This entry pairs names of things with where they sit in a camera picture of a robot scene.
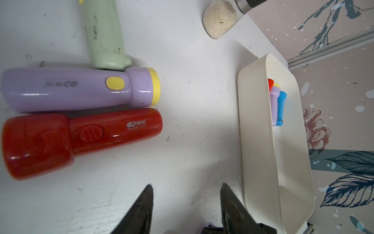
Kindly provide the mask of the red flashlight white cap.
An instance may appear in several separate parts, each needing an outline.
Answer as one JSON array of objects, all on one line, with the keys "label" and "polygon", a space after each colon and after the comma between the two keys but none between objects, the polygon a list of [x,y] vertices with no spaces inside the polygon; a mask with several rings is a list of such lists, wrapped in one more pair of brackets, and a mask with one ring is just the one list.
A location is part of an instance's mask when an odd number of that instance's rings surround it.
[{"label": "red flashlight white cap", "polygon": [[269,88],[269,92],[271,92],[273,86],[274,86],[274,81],[273,79],[267,79],[268,80],[268,88]]}]

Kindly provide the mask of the blue flashlight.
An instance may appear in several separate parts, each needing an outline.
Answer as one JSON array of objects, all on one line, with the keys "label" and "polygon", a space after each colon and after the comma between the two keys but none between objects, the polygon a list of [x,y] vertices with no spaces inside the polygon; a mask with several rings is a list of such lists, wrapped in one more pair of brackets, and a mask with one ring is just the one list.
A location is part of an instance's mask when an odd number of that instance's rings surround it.
[{"label": "blue flashlight", "polygon": [[287,93],[284,91],[280,91],[280,95],[278,97],[276,126],[283,126],[283,112],[284,112],[284,103],[285,103],[286,98],[287,98]]}]

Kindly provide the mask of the purple flashlight horizontal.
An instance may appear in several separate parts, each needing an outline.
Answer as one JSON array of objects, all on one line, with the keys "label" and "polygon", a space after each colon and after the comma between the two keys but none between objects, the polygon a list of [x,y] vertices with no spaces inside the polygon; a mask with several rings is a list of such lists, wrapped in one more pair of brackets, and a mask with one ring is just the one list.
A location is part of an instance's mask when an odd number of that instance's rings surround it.
[{"label": "purple flashlight horizontal", "polygon": [[77,68],[14,68],[3,72],[1,92],[18,113],[76,111],[119,105],[149,107],[161,96],[157,72]]}]

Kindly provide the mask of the purple flashlight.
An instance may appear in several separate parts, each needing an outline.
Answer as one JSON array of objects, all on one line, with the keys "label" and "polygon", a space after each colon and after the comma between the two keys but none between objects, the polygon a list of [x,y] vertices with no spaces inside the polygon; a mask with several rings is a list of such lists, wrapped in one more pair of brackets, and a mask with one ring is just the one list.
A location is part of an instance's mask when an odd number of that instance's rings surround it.
[{"label": "purple flashlight", "polygon": [[270,90],[272,126],[276,126],[276,124],[277,124],[278,98],[279,98],[279,96],[280,96],[280,86],[275,83]]}]

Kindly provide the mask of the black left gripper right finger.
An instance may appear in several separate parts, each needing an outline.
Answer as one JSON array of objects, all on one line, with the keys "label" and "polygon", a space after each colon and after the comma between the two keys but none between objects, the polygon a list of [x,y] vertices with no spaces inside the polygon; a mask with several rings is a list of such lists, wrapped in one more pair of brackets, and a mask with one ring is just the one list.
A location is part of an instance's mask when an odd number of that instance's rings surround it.
[{"label": "black left gripper right finger", "polygon": [[275,234],[276,229],[258,224],[232,189],[223,183],[220,191],[223,234]]}]

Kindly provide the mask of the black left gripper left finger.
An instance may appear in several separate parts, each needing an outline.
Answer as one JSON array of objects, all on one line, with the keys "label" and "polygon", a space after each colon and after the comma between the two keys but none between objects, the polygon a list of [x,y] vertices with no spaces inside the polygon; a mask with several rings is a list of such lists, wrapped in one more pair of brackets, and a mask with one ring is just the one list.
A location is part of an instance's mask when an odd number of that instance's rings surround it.
[{"label": "black left gripper left finger", "polygon": [[149,234],[153,216],[153,187],[148,184],[112,234]]}]

